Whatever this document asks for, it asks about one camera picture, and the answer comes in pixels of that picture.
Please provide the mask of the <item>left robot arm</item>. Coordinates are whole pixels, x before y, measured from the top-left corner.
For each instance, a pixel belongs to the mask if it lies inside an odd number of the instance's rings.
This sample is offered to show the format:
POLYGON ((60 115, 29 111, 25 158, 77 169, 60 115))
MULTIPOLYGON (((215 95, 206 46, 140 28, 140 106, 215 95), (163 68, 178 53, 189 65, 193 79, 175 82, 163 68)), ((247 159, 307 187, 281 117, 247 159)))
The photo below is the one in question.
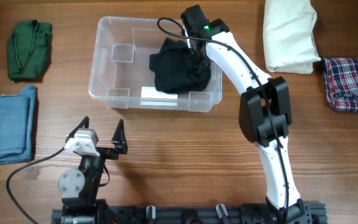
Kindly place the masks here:
POLYGON ((52 223, 118 223, 118 217, 109 208, 105 199, 98 199, 98 190, 107 185, 101 177, 108 173, 105 162, 117 160, 127 154, 128 146, 124 134, 124 121, 119 120, 112 136, 113 147, 98 147, 98 136, 89 128, 89 117, 67 135, 64 150, 81 157, 76 169, 66 170, 58 180, 63 207, 54 210, 52 223))

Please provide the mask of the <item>black cloth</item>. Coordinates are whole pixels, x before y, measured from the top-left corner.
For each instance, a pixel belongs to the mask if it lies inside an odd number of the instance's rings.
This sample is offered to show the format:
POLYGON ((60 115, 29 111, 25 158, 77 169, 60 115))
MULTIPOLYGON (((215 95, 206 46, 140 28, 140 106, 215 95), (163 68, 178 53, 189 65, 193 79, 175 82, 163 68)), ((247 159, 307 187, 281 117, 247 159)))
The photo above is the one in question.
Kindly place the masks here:
POLYGON ((156 90, 168 94, 203 91, 211 79, 208 59, 195 59, 186 42, 168 37, 159 52, 150 55, 149 69, 155 74, 156 90))

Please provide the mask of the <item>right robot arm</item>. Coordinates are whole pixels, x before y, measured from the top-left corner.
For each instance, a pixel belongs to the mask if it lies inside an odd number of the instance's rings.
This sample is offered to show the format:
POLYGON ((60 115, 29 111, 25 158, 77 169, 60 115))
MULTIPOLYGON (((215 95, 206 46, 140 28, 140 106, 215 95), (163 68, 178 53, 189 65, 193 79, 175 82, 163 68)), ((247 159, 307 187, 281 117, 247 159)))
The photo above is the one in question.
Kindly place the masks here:
POLYGON ((267 182, 267 207, 273 223, 290 223, 304 214, 288 156, 291 106, 288 84, 256 66, 221 20, 210 21, 199 5, 180 16, 183 34, 196 57, 210 59, 239 92, 239 126, 257 147, 267 182))

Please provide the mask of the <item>cream white cloth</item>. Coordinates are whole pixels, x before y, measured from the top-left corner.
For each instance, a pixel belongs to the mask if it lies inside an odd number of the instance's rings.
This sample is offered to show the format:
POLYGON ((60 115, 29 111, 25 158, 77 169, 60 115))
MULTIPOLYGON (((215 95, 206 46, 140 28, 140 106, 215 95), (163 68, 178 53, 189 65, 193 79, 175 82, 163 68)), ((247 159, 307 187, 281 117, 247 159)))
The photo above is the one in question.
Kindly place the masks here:
POLYGON ((267 70, 309 75, 320 61, 313 28, 317 13, 310 0, 266 0, 263 44, 267 70))

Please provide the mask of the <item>clear plastic storage container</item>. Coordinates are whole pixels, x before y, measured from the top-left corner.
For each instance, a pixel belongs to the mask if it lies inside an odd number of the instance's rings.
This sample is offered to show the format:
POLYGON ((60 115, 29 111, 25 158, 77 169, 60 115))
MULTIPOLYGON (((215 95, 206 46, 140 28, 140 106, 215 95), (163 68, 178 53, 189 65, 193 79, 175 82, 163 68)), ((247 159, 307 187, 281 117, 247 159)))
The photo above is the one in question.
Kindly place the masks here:
POLYGON ((88 92, 110 108, 148 108, 208 112, 223 97, 223 72, 211 64, 211 79, 203 91, 189 91, 177 100, 142 98, 143 86, 153 86, 155 74, 149 57, 159 52, 168 37, 161 30, 179 33, 181 21, 102 17, 98 22, 88 92))

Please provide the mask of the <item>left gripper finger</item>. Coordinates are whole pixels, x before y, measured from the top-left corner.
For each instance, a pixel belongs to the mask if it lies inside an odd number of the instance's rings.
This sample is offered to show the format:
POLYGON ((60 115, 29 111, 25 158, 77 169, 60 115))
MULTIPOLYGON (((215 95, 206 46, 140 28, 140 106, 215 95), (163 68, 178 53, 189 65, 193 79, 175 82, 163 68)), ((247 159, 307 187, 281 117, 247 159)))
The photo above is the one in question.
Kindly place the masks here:
POLYGON ((77 130, 79 130, 80 128, 89 128, 89 122, 90 118, 88 116, 85 116, 79 123, 79 125, 67 135, 65 141, 68 142, 70 138, 73 138, 77 130))
POLYGON ((114 150, 118 154, 127 154, 128 146, 126 141, 126 136, 124 133, 124 120, 120 119, 116 130, 113 134, 111 142, 114 144, 114 150))

